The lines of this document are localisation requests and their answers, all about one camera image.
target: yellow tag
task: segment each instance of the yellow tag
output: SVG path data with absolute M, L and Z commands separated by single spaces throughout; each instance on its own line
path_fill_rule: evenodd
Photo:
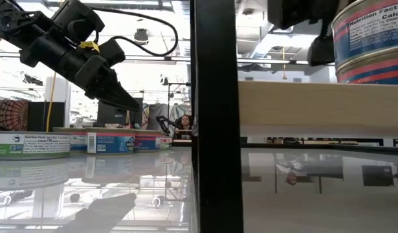
M 98 48 L 98 45 L 95 42 L 93 42 L 93 41 L 81 42 L 80 47 L 83 48 L 83 49 L 92 48 L 92 49 L 97 50 L 98 52 L 100 52 L 100 49 Z

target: wooden shelf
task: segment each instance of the wooden shelf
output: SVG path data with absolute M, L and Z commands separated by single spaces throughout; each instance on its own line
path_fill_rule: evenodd
M 398 85 L 239 82 L 241 134 L 398 138 Z

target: black vertical pole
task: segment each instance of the black vertical pole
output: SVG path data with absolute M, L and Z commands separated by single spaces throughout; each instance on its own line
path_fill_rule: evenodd
M 197 87 L 197 75 L 196 75 L 196 40 L 195 40 L 195 17 L 194 17 L 194 2 L 190 0 L 190 99 L 192 105 L 192 120 L 194 124 L 195 119 L 195 108 L 196 108 L 196 87 Z M 198 139 L 192 134 L 192 166 L 193 166 L 193 185 L 195 187 L 196 194 L 198 194 L 198 163 L 197 163 L 197 152 L 198 152 Z
M 194 3 L 200 231 L 242 233 L 235 1 Z
M 170 84 L 168 84 L 168 92 L 167 92 L 167 97 L 168 97 L 168 101 L 167 101 L 167 119 L 170 119 Z

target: reflective surface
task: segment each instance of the reflective surface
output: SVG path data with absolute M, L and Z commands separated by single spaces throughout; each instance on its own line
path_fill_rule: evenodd
M 0 232 L 197 232 L 190 150 L 0 161 Z M 243 149 L 242 170 L 246 233 L 398 232 L 398 156 Z
M 398 232 L 398 156 L 243 150 L 245 232 Z
M 0 232 L 187 232 L 190 150 L 0 161 Z

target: can lid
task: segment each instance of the can lid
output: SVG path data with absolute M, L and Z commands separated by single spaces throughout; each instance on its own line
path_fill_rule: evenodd
M 0 134 L 17 134 L 17 135 L 71 135 L 70 133 L 61 132 L 36 132 L 36 131 L 0 131 Z
M 152 134 L 160 134 L 161 135 L 161 131 L 158 131 L 158 130 L 136 129 L 135 132 L 138 134 L 152 133 Z
M 356 64 L 358 62 L 362 62 L 364 60 L 370 59 L 370 58 L 375 58 L 377 56 L 382 56 L 385 54 L 391 54 L 393 52 L 398 52 L 398 46 L 396 47 L 391 47 L 388 49 L 382 49 L 382 50 L 378 50 L 376 52 L 371 52 L 369 54 L 360 56 L 358 58 L 352 59 L 351 61 L 348 61 L 346 63 L 343 63 L 342 65 L 340 65 L 340 67 L 336 70 L 336 73 L 338 74 L 341 70 L 345 69 L 346 67 L 349 67 L 353 64 Z
M 85 128 L 86 132 L 112 132 L 112 133 L 135 133 L 135 129 L 120 128 Z
M 337 16 L 334 17 L 333 22 L 331 23 L 331 27 L 334 28 L 334 24 L 335 22 L 343 15 L 345 14 L 348 10 L 350 10 L 351 8 L 353 8 L 354 6 L 357 6 L 360 3 L 363 3 L 367 0 L 356 0 L 354 3 L 351 3 L 350 5 L 346 6 L 344 9 L 342 9 Z
M 85 132 L 85 128 L 54 128 L 55 132 Z

